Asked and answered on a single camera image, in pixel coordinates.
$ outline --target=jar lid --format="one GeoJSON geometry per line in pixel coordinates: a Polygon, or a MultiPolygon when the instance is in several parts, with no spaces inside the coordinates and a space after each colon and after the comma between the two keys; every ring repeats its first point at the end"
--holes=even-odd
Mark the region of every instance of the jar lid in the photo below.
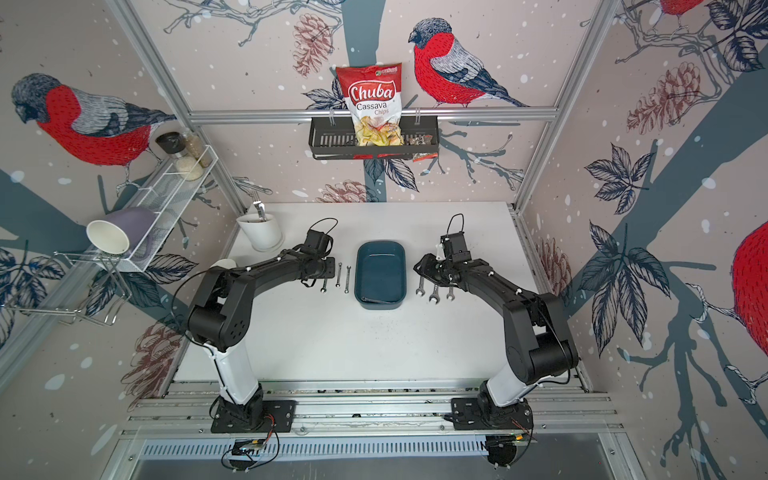
{"type": "Polygon", "coordinates": [[[181,134],[177,131],[169,131],[166,134],[162,134],[161,136],[157,137],[155,140],[158,145],[163,149],[163,151],[169,155],[171,154],[177,154],[186,148],[184,145],[184,139],[181,137],[181,134]]]}

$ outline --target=spice jar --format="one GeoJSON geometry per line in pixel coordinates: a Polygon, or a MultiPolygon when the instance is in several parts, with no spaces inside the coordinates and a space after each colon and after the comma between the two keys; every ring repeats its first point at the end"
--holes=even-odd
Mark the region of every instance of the spice jar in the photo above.
{"type": "Polygon", "coordinates": [[[187,151],[193,157],[200,160],[200,165],[202,165],[203,168],[207,168],[208,165],[210,165],[210,158],[207,155],[205,158],[202,158],[203,152],[205,151],[205,144],[200,137],[189,128],[184,128],[181,132],[181,138],[184,140],[184,146],[187,148],[187,151]]]}
{"type": "Polygon", "coordinates": [[[186,181],[191,182],[203,176],[205,170],[200,166],[197,159],[187,151],[184,146],[184,139],[179,132],[171,131],[162,134],[155,141],[168,154],[168,157],[174,161],[176,170],[186,174],[184,175],[186,181]]]}

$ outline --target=bird head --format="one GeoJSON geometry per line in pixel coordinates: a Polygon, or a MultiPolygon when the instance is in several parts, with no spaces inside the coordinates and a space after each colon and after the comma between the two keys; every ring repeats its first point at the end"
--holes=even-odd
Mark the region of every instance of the bird head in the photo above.
{"type": "Polygon", "coordinates": [[[16,82],[11,91],[16,114],[24,123],[36,120],[42,124],[51,121],[48,109],[45,107],[45,97],[48,92],[61,86],[61,82],[51,75],[33,73],[16,82]]]}
{"type": "Polygon", "coordinates": [[[415,43],[422,50],[427,42],[438,33],[451,33],[451,25],[442,18],[425,18],[413,27],[408,37],[409,43],[415,43]]]}

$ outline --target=ventilation grate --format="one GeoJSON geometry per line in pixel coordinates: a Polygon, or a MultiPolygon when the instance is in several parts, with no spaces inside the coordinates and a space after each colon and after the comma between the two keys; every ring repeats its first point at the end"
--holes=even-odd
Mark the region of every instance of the ventilation grate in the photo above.
{"type": "MultiPolygon", "coordinates": [[[[147,440],[142,460],[218,460],[232,448],[234,440],[147,440]]],[[[277,443],[262,451],[261,458],[272,458],[277,443]]],[[[280,455],[275,461],[324,460],[331,458],[456,457],[487,455],[484,435],[403,436],[378,438],[290,438],[280,439],[280,455]]],[[[232,459],[247,460],[243,456],[232,459]]]]}

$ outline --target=white cup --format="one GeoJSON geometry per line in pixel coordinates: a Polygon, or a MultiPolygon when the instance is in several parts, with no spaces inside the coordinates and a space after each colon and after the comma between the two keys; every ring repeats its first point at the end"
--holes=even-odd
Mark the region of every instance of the white cup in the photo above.
{"type": "Polygon", "coordinates": [[[259,214],[247,214],[237,218],[237,224],[250,240],[257,252],[275,250],[283,244],[283,232],[272,214],[266,214],[266,221],[260,221],[259,214]]]}

